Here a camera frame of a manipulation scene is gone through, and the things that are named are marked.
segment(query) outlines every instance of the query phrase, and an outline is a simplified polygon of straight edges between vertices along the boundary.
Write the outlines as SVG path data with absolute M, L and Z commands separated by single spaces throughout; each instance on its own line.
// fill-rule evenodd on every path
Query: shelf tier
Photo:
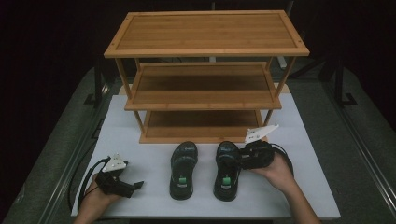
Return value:
M 148 111 L 140 143 L 244 142 L 248 129 L 262 126 L 260 111 Z
M 280 109 L 267 63 L 141 63 L 125 110 Z

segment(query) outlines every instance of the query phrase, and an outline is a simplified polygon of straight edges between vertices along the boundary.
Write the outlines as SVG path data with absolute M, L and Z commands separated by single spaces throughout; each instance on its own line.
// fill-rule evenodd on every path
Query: hand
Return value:
M 278 153 L 275 153 L 274 160 L 269 166 L 251 171 L 267 178 L 272 186 L 282 192 L 297 184 L 285 159 Z
M 96 184 L 96 176 L 97 174 L 92 176 L 92 182 L 85 190 L 85 197 L 82 200 L 74 224 L 93 223 L 112 203 L 121 198 L 121 196 L 115 194 L 104 194 Z

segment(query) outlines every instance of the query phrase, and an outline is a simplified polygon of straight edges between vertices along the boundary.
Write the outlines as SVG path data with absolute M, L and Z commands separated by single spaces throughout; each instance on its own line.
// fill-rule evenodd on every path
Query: pair of shoes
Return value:
M 232 142 L 219 144 L 216 153 L 218 174 L 213 193 L 224 202 L 232 201 L 238 189 L 240 167 L 239 148 Z M 174 151 L 171 158 L 172 176 L 170 195 L 176 200 L 189 199 L 193 192 L 192 171 L 198 162 L 198 149 L 193 142 L 184 142 Z

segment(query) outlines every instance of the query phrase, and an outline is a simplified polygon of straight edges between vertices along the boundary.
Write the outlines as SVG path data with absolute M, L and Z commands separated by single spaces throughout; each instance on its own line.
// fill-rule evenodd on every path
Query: white table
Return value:
M 281 93 L 280 98 L 283 109 L 274 111 L 270 120 L 270 124 L 279 124 L 279 128 L 268 134 L 269 142 L 287 150 L 294 166 L 295 179 L 316 214 L 321 219 L 338 218 L 340 213 L 293 98 L 290 93 Z M 193 172 L 194 192 L 185 201 L 172 199 L 169 195 L 170 158 L 178 144 L 139 144 L 140 130 L 133 112 L 123 109 L 126 100 L 124 95 L 113 96 L 88 168 L 107 156 L 119 153 L 123 160 L 129 162 L 120 180 L 129 184 L 142 180 L 145 183 L 131 199 L 123 198 L 111 205 L 105 217 L 290 217 L 283 194 L 263 177 L 250 171 L 241 172 L 235 200 L 222 202 L 215 198 L 213 186 L 217 174 L 215 155 L 218 144 L 197 144 L 199 155 Z M 76 214 L 77 206 L 74 205 L 71 215 L 74 217 Z

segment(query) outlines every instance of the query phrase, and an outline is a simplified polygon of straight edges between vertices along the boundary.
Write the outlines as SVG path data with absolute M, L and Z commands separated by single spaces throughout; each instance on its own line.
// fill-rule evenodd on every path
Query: floor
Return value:
M 298 59 L 292 72 L 309 63 L 312 59 Z M 388 187 L 396 183 L 396 133 L 354 74 L 346 69 L 343 92 L 350 93 L 357 104 L 341 108 L 334 101 L 334 81 L 318 80 L 320 67 L 289 79 L 287 85 L 341 213 L 341 218 L 323 223 L 396 223 L 395 197 L 391 195 L 392 187 Z M 276 81 L 282 73 L 277 63 L 273 63 L 272 72 Z M 73 220 L 69 204 L 74 201 L 94 150 L 111 95 L 118 94 L 121 86 L 118 78 L 105 82 L 102 103 L 94 107 L 86 101 L 94 93 L 93 76 L 94 69 L 79 83 L 4 223 L 71 223 Z M 163 223 L 163 220 L 151 220 L 155 221 Z M 129 220 L 97 223 L 129 223 Z M 274 223 L 292 221 L 285 218 Z

